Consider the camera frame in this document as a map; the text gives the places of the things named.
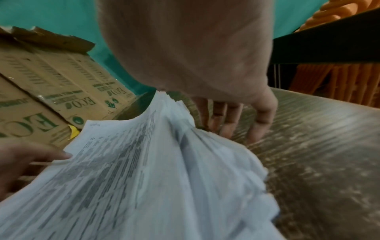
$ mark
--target hand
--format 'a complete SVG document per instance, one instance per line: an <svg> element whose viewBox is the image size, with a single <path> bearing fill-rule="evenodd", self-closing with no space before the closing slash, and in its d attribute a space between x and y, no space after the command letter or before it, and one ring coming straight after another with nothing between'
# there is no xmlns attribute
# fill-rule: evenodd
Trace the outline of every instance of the hand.
<svg viewBox="0 0 380 240"><path fill-rule="evenodd" d="M55 147L27 142L20 138L0 138L0 201L11 185L28 171L29 163L51 162L71 158L71 154Z"/></svg>
<svg viewBox="0 0 380 240"><path fill-rule="evenodd" d="M98 0L102 34L138 81L190 96L203 125L230 138L243 104L257 117L258 141L273 122L277 99L267 85L272 50L271 0Z"/></svg>

